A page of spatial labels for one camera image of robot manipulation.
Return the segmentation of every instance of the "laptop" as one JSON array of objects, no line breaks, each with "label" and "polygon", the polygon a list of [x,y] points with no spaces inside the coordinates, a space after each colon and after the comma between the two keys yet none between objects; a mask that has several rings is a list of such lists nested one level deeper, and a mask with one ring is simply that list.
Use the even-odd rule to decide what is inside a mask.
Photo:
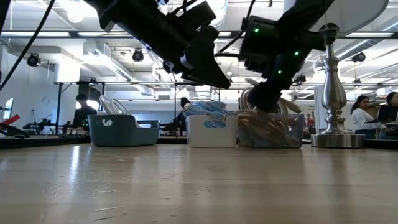
[{"label": "laptop", "polygon": [[398,114],[398,107],[381,105],[379,108],[379,112],[377,114],[377,119],[365,123],[368,124],[368,123],[383,122],[387,121],[388,119],[390,119],[391,122],[393,122],[397,119],[397,114]]}]

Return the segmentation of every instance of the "desk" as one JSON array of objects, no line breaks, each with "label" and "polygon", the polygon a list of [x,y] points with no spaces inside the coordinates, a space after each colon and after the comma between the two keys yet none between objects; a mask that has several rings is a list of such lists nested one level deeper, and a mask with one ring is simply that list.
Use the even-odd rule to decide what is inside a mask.
[{"label": "desk", "polygon": [[398,153],[97,148],[0,151],[0,223],[395,223]]}]

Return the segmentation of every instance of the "blue striped object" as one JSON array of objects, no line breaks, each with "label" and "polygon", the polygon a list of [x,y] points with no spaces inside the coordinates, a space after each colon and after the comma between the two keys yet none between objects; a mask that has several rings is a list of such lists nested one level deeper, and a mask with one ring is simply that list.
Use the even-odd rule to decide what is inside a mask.
[{"label": "blue striped object", "polygon": [[223,128],[225,127],[226,116],[232,116],[233,114],[223,108],[226,108],[226,104],[219,101],[214,102],[193,102],[187,110],[183,112],[184,117],[190,115],[207,115],[211,116],[213,121],[206,121],[206,128]]}]

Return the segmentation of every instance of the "white shirt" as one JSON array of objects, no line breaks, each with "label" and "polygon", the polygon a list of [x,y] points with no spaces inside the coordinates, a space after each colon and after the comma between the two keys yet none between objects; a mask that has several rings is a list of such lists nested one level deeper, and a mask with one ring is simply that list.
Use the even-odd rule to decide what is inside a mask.
[{"label": "white shirt", "polygon": [[365,124],[365,122],[372,121],[374,120],[374,118],[372,118],[372,116],[370,116],[365,110],[362,110],[361,108],[356,108],[353,111],[351,117],[354,120],[355,130],[374,130],[377,128],[386,128],[386,126],[381,124],[381,122]]}]

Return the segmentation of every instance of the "black robotic arm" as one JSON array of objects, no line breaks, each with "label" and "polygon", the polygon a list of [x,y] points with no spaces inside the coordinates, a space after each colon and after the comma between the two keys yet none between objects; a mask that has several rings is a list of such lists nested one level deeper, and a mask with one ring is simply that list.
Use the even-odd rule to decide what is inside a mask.
[{"label": "black robotic arm", "polygon": [[218,31],[209,26],[216,18],[206,1],[177,16],[158,10],[168,0],[85,0],[99,15],[101,28],[109,32],[115,24],[139,40],[146,50],[164,60],[168,72],[182,78],[229,88],[231,85],[214,59]]},{"label": "black robotic arm", "polygon": [[[158,10],[159,4],[169,0],[85,1],[97,10],[101,28],[109,32],[117,24],[162,58],[166,71],[217,88],[230,87],[215,62],[214,41],[219,32],[210,26],[216,16],[206,1],[190,10],[184,8],[181,16],[177,11],[165,15]],[[256,16],[243,20],[246,35],[239,60],[248,70],[260,72],[267,79],[249,95],[253,106],[270,111],[280,92],[290,88],[310,51],[325,50],[321,33],[308,30],[333,2],[296,0],[278,21]]]}]

